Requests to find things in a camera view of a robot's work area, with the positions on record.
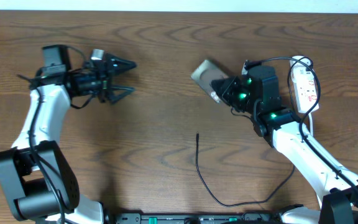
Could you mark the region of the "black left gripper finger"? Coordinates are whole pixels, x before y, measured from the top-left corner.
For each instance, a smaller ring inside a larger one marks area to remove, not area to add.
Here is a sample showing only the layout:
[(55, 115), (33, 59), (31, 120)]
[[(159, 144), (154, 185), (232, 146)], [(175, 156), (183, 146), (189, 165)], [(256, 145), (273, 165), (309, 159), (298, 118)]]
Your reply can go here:
[(104, 56), (104, 59), (105, 59), (104, 74), (106, 76), (120, 75), (124, 72), (136, 68), (137, 66), (135, 62), (130, 60), (125, 60), (123, 58), (119, 58), (113, 54), (106, 54)]
[(115, 104), (135, 91), (135, 88), (122, 85), (112, 85), (108, 90), (108, 101)]

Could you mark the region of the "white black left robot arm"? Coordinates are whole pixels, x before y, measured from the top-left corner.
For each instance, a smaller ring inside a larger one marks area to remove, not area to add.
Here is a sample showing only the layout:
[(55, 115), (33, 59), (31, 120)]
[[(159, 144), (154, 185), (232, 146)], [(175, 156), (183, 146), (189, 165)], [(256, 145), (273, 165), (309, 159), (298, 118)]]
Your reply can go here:
[(133, 88), (115, 85), (115, 76), (135, 68), (133, 61), (95, 49), (80, 68), (70, 63), (70, 47), (42, 49), (44, 65), (29, 80), (30, 108), (19, 137), (0, 152), (0, 184), (16, 220), (36, 223), (114, 223), (107, 208), (88, 199), (59, 142), (72, 100), (84, 96), (117, 103)]

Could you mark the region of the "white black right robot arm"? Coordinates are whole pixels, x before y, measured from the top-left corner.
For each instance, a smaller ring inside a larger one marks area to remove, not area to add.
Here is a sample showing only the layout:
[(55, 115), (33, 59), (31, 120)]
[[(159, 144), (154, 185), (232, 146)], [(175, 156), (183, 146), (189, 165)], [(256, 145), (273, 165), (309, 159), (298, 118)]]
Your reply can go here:
[(214, 79), (211, 87), (215, 98), (249, 113), (255, 132), (291, 161), (315, 191), (320, 210), (290, 206), (277, 214), (281, 223), (358, 223), (358, 175), (330, 155), (282, 105), (274, 68), (257, 66), (244, 78)]

